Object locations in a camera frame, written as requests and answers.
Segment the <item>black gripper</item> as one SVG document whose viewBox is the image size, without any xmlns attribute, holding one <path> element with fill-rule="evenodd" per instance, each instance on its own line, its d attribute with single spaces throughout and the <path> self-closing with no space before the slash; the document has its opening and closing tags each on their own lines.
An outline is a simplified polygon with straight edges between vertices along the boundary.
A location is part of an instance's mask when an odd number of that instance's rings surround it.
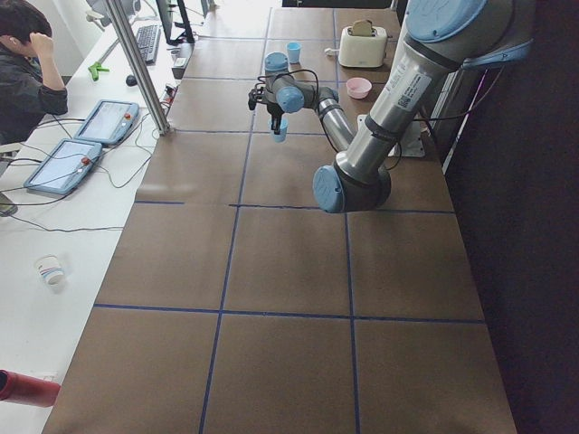
<svg viewBox="0 0 579 434">
<path fill-rule="evenodd" d="M 277 103 L 268 102 L 266 104 L 267 111 L 271 115 L 271 133 L 273 135 L 280 134 L 280 122 L 284 114 L 284 110 Z"/>
</svg>

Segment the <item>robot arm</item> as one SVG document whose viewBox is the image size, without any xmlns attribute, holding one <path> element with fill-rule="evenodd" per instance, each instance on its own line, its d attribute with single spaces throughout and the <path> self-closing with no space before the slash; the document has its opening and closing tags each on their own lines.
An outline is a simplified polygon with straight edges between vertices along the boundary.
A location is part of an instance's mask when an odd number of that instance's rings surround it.
<svg viewBox="0 0 579 434">
<path fill-rule="evenodd" d="M 409 2 L 396 69 L 345 150 L 314 174 L 319 208 L 341 213 L 381 206 L 390 193 L 382 165 L 424 99 L 458 69 L 498 68 L 526 57 L 535 11 L 533 1 Z"/>
<path fill-rule="evenodd" d="M 311 109 L 336 152 L 346 151 L 356 132 L 339 104 L 338 92 L 319 84 L 312 70 L 289 71 L 288 57 L 272 52 L 264 60 L 264 73 L 255 86 L 256 102 L 269 113 L 270 131 L 281 138 L 283 116 Z"/>
</svg>

